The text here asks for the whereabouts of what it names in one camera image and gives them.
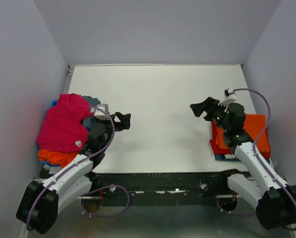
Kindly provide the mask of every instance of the white table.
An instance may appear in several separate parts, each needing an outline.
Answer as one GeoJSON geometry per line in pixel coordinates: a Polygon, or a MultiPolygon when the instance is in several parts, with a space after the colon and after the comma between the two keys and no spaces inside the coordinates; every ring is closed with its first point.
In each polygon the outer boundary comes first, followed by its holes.
{"type": "MultiPolygon", "coordinates": [[[[69,93],[99,98],[111,114],[132,115],[130,130],[116,133],[95,172],[219,172],[247,169],[215,160],[210,122],[189,105],[246,87],[239,65],[99,65],[76,66],[69,93]]],[[[238,92],[237,102],[255,113],[248,92],[238,92]]]]}

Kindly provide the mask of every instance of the gray wall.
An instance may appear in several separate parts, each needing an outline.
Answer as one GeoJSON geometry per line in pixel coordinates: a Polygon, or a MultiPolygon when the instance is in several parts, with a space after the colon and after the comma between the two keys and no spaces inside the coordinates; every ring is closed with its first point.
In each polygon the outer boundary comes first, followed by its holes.
{"type": "Polygon", "coordinates": [[[38,171],[35,140],[66,73],[34,2],[0,0],[0,238],[17,236],[15,213],[38,171]]]}
{"type": "Polygon", "coordinates": [[[280,0],[35,0],[68,64],[245,63],[280,0]]]}
{"type": "MultiPolygon", "coordinates": [[[[247,84],[271,105],[269,138],[278,171],[296,183],[296,0],[283,0],[244,67],[247,84]]],[[[258,113],[266,106],[257,97],[258,113]]]]}

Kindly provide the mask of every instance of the robotic arm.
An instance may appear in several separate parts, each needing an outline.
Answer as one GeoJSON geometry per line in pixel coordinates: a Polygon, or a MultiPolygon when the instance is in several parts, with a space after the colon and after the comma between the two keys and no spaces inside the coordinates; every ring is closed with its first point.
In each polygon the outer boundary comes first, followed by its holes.
{"type": "Polygon", "coordinates": [[[288,185],[264,160],[254,147],[252,138],[243,129],[244,107],[234,103],[236,94],[225,90],[225,100],[208,97],[204,102],[190,105],[196,117],[203,112],[206,121],[214,121],[224,130],[224,143],[246,166],[258,187],[237,170],[224,171],[226,186],[242,196],[256,211],[257,218],[266,229],[296,223],[296,185],[288,185]]]}
{"type": "Polygon", "coordinates": [[[49,179],[41,183],[33,181],[27,186],[16,213],[17,219],[27,223],[27,227],[44,234],[68,204],[98,188],[96,174],[92,170],[104,158],[105,148],[110,144],[114,131],[130,128],[131,114],[115,113],[110,115],[111,121],[106,115],[108,105],[98,105],[94,116],[100,121],[91,127],[87,143],[74,160],[49,179]]]}

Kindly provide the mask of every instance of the stack of folded clothes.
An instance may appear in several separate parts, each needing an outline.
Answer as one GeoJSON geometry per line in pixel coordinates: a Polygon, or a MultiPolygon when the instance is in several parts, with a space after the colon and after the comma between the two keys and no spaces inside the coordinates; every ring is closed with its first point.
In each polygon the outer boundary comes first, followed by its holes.
{"type": "MultiPolygon", "coordinates": [[[[247,131],[251,138],[255,140],[258,134],[262,131],[263,127],[266,125],[265,120],[265,115],[246,114],[246,119],[243,128],[247,131]]],[[[209,142],[215,154],[215,159],[226,161],[238,161],[238,159],[234,155],[232,155],[230,149],[224,144],[223,133],[223,130],[217,127],[214,122],[212,122],[213,139],[211,139],[209,142]]],[[[266,129],[266,131],[259,138],[257,142],[257,147],[261,155],[266,160],[268,160],[270,158],[268,129],[266,129]]]]}
{"type": "Polygon", "coordinates": [[[100,101],[77,94],[61,94],[55,106],[48,109],[37,143],[38,158],[64,168],[85,145],[90,127],[96,123],[88,109],[100,101]]]}

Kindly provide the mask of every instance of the dark gray floor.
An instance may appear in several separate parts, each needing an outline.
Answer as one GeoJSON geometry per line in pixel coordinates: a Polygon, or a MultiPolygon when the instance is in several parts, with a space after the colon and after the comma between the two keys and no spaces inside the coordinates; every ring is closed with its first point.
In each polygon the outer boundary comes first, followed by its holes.
{"type": "MultiPolygon", "coordinates": [[[[101,212],[119,211],[104,208],[101,212]]],[[[239,201],[238,212],[252,208],[239,201]]],[[[32,232],[31,238],[290,238],[284,229],[267,231],[254,217],[235,217],[217,207],[130,207],[116,218],[89,218],[81,214],[76,200],[59,215],[44,235],[32,232]]]]}

